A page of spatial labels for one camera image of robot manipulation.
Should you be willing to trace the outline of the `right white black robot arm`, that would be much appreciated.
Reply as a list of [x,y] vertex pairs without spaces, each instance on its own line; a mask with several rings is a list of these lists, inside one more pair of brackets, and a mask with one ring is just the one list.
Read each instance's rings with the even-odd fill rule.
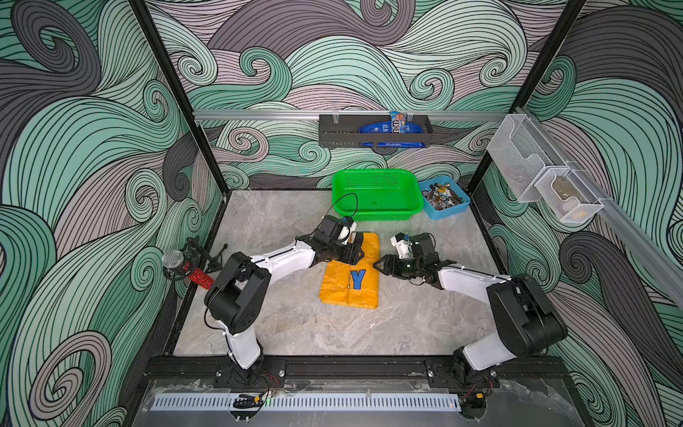
[[391,238],[391,245],[397,252],[375,262],[378,272],[415,286],[459,293],[489,307],[496,330],[455,353],[465,373],[524,359],[567,338],[566,322],[532,276],[496,275],[442,260],[430,233],[400,233]]

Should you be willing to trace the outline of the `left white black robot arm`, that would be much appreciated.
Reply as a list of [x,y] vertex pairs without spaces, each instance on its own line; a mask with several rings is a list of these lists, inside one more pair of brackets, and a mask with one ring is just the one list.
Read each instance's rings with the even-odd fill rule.
[[233,364],[249,371],[263,357],[254,322],[270,284],[319,263],[355,266],[364,258],[364,234],[356,227],[349,216],[325,215],[314,231],[285,247],[268,254],[231,255],[207,291],[205,306],[226,339]]

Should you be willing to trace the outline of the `yellow printed pillowcase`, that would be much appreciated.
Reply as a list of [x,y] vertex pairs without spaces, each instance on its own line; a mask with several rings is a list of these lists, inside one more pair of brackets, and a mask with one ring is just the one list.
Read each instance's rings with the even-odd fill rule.
[[356,265],[332,261],[325,269],[319,298],[323,304],[375,310],[379,306],[380,273],[374,264],[380,259],[380,240],[365,232],[361,246],[364,257]]

